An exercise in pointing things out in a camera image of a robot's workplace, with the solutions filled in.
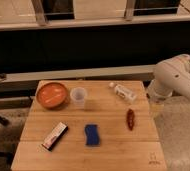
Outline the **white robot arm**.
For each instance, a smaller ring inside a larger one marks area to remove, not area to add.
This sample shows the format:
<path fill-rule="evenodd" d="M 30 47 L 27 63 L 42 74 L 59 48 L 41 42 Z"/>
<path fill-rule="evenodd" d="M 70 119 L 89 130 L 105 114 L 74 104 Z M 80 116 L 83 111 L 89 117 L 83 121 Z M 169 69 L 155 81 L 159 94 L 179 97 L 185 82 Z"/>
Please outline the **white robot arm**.
<path fill-rule="evenodd" d="M 150 102 L 150 114 L 156 118 L 164 107 L 164 101 L 173 92 L 190 101 L 190 55 L 180 54 L 158 62 L 153 69 L 153 80 L 146 92 Z"/>

